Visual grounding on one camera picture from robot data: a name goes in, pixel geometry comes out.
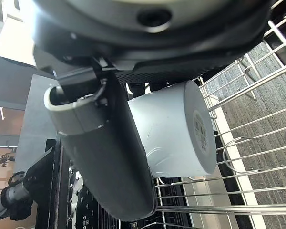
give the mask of wall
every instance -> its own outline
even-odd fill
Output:
[[[26,25],[8,17],[0,34],[0,56],[35,66],[33,47]]]

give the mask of metal wire rack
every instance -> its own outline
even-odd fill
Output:
[[[286,228],[286,13],[268,26],[264,41],[243,58],[206,82],[197,79],[221,142],[214,175],[157,179],[163,221],[141,229]],[[161,195],[172,186],[185,195]],[[188,206],[165,205],[167,198],[185,198]],[[192,227],[166,223],[169,212],[190,214]]]

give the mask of gray carpet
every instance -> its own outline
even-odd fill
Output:
[[[260,44],[254,48],[249,56],[253,61],[268,53],[265,44]],[[242,69],[249,65],[246,58],[242,60]],[[273,56],[268,57],[265,61],[256,65],[260,75],[266,75],[279,69],[280,66]],[[240,74],[237,66],[228,72],[222,74],[217,79],[207,85],[208,92],[212,92],[224,85],[228,81],[234,79]],[[258,80],[257,75],[252,69],[249,74],[251,78]],[[216,92],[214,95],[220,99],[226,98],[234,94],[237,90],[246,87],[242,78],[231,83],[228,87]],[[257,100],[254,101],[250,97],[243,95],[234,101],[223,106],[226,118],[230,128],[237,127],[247,122],[253,121],[265,115],[271,114],[283,108],[286,108],[286,75],[283,74],[254,90]],[[232,132],[233,137],[248,136],[254,137],[286,126],[286,112],[275,115],[264,121],[257,122],[253,125],[235,130]],[[241,156],[251,155],[254,153],[286,146],[284,139],[284,131],[262,137],[259,140],[251,141],[238,145]],[[243,160],[247,170],[258,168],[273,168],[286,166],[286,150],[269,153],[262,156],[255,156]],[[260,175],[251,175],[249,179],[253,189],[267,187],[286,186],[286,169],[276,172],[269,172]],[[255,194],[259,204],[281,204],[286,203],[286,190],[261,192]],[[264,216],[264,220],[268,229],[286,229],[286,216]]]

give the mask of ceiling light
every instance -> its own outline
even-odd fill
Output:
[[[0,112],[1,112],[1,118],[2,118],[2,121],[5,119],[4,117],[4,114],[3,114],[3,107],[1,106],[0,107]]]

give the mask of dish rack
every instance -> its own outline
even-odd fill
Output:
[[[99,229],[286,229],[286,0],[272,10],[261,44],[195,79],[213,122],[215,172],[157,178],[153,216],[126,223],[99,207]]]

